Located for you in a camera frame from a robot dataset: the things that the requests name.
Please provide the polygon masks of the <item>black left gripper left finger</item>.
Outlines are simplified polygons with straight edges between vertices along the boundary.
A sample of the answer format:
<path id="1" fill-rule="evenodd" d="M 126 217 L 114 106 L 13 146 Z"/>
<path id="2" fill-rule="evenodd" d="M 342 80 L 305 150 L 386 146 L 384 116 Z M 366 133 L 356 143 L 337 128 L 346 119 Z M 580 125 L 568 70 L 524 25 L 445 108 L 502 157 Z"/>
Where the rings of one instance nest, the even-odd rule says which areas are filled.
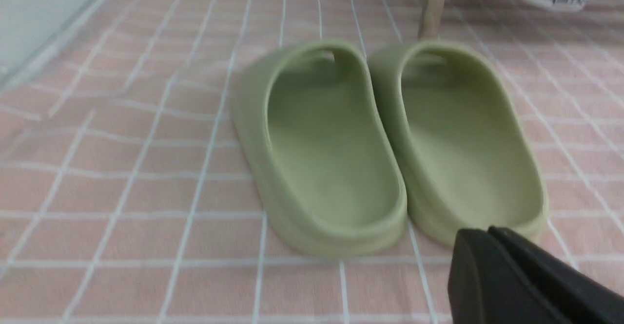
<path id="1" fill-rule="evenodd" d="M 485 230 L 458 230 L 448 277 L 455 324 L 570 324 Z"/>

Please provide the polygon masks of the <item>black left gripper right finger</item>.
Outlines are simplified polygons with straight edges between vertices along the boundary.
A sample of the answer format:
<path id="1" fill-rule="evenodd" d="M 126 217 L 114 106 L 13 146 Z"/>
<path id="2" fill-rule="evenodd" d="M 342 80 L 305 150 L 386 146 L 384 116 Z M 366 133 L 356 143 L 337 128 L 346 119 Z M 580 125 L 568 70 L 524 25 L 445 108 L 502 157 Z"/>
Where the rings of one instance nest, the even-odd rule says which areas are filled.
<path id="1" fill-rule="evenodd" d="M 538 291 L 573 324 L 622 324 L 622 295 L 506 227 L 488 228 Z"/>

